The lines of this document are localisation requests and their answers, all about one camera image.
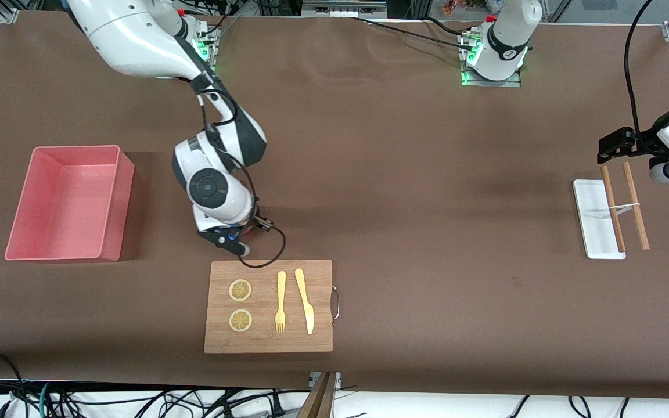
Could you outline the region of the brown wooden chopstick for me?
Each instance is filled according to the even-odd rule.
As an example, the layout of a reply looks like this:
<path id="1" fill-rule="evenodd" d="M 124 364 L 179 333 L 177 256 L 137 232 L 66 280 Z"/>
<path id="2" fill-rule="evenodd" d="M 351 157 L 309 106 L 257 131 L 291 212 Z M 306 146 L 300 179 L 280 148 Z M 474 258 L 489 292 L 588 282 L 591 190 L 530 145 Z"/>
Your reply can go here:
<path id="1" fill-rule="evenodd" d="M 623 232 L 621 230 L 620 220 L 618 218 L 618 208 L 616 207 L 615 196 L 610 179 L 610 172 L 608 167 L 605 165 L 600 167 L 600 171 L 602 172 L 603 187 L 605 188 L 606 201 L 609 207 L 617 248 L 621 253 L 624 253 L 626 251 L 626 247 L 624 243 Z"/>
<path id="2" fill-rule="evenodd" d="M 632 174 L 632 170 L 630 168 L 630 164 L 628 161 L 625 161 L 622 164 L 622 169 L 624 171 L 625 179 L 627 181 L 627 189 L 631 199 L 630 207 L 632 209 L 632 212 L 634 212 L 635 227 L 641 249 L 650 250 L 648 234 L 645 228 L 645 223 L 643 222 L 642 207 L 639 201 L 639 195 L 635 187 L 634 175 Z"/>

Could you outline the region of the yellow fork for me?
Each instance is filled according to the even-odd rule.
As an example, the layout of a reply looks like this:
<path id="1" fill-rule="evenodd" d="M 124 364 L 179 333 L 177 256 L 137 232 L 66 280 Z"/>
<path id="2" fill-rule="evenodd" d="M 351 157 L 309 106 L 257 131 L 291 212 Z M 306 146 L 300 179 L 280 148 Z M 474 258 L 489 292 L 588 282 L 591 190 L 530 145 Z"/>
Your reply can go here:
<path id="1" fill-rule="evenodd" d="M 276 333 L 284 333 L 286 331 L 286 312 L 285 312 L 285 301 L 286 301 L 286 282 L 287 274 L 286 272 L 277 273 L 277 310 L 275 312 L 275 328 Z"/>

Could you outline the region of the white rectangular tray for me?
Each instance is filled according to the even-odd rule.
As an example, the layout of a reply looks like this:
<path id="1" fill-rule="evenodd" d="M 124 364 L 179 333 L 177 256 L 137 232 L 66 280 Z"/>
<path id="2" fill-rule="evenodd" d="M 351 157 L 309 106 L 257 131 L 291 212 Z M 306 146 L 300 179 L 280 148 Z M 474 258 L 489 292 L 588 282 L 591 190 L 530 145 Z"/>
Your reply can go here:
<path id="1" fill-rule="evenodd" d="M 576 179 L 573 191 L 587 258 L 624 260 L 626 252 L 618 248 L 603 180 Z"/>

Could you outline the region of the yellow knife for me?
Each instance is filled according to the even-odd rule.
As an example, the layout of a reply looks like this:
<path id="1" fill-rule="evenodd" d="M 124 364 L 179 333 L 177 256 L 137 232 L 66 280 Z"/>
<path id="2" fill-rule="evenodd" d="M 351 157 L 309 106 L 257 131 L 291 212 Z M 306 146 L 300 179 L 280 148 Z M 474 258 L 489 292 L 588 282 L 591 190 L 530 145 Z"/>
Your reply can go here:
<path id="1" fill-rule="evenodd" d="M 308 294 L 306 289 L 305 274 L 302 268 L 296 268 L 294 271 L 296 282 L 301 296 L 301 301 L 303 304 L 304 315 L 305 315 L 305 324 L 306 324 L 306 333 L 312 335 L 314 331 L 314 307 L 308 301 Z"/>

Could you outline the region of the wooden cutting board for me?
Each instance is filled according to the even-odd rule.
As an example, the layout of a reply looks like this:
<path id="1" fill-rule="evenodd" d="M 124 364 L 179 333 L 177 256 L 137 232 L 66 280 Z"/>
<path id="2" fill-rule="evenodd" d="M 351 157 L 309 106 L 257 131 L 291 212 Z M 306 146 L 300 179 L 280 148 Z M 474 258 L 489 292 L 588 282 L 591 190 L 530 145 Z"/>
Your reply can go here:
<path id="1" fill-rule="evenodd" d="M 305 274 L 308 301 L 314 307 L 314 331 L 307 334 L 300 292 L 294 275 L 296 268 Z M 277 273 L 286 272 L 286 331 L 276 333 Z M 233 301 L 228 288 L 234 280 L 245 279 L 253 291 L 246 301 Z M 307 354 L 333 349 L 331 260 L 277 260 L 265 268 L 247 268 L 239 262 L 214 261 L 211 264 L 206 335 L 207 354 Z M 228 325 L 230 314 L 249 310 L 253 323 L 237 333 Z"/>

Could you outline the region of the wooden beam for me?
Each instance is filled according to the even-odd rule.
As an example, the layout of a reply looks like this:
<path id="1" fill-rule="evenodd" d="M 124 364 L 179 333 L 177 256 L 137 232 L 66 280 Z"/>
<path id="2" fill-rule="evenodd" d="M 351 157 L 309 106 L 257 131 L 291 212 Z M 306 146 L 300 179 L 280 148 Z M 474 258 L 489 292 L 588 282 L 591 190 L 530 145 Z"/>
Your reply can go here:
<path id="1" fill-rule="evenodd" d="M 331 371 L 324 372 L 309 392 L 296 418 L 332 418 L 335 394 L 335 382 L 331 380 Z"/>

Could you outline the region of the pink plastic bin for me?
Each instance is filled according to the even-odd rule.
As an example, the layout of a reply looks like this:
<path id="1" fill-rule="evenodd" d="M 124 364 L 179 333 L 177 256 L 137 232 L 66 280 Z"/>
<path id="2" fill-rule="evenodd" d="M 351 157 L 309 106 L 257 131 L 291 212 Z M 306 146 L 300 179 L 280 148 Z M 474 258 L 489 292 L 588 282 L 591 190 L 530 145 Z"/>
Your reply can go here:
<path id="1" fill-rule="evenodd" d="M 134 172 L 135 165 L 116 145 L 35 148 L 5 259 L 119 261 Z"/>

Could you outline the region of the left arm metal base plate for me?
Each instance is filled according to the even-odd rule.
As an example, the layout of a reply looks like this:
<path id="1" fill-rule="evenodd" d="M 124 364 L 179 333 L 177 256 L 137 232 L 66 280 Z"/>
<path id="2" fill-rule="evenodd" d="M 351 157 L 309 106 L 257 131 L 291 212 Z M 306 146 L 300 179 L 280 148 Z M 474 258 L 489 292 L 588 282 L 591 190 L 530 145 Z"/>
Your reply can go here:
<path id="1" fill-rule="evenodd" d="M 485 44 L 476 31 L 463 31 L 457 35 L 461 46 L 468 50 L 459 53 L 462 85 L 474 87 L 520 87 L 520 68 L 528 48 L 513 59 L 503 60 L 494 48 Z"/>

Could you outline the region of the small metal bracket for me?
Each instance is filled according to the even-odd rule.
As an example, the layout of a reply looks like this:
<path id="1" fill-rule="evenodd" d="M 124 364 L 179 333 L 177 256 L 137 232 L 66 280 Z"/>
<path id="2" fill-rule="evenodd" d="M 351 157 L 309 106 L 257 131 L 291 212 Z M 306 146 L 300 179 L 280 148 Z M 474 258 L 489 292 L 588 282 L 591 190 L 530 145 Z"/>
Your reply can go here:
<path id="1" fill-rule="evenodd" d="M 323 372 L 313 371 L 309 373 L 308 376 L 308 388 L 313 389 L 319 378 L 323 375 Z M 341 389 L 341 373 L 340 372 L 331 372 L 331 380 L 334 381 L 335 391 L 340 391 Z"/>

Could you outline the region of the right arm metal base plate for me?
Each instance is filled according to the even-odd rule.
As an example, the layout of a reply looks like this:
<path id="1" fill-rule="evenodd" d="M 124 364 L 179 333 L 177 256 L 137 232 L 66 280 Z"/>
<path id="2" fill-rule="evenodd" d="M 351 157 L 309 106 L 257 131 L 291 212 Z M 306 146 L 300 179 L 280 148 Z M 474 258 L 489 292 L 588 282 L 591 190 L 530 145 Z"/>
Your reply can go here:
<path id="1" fill-rule="evenodd" d="M 196 19 L 192 24 L 190 34 L 189 42 L 196 50 L 197 55 L 215 71 L 218 44 L 220 44 L 220 27 Z"/>

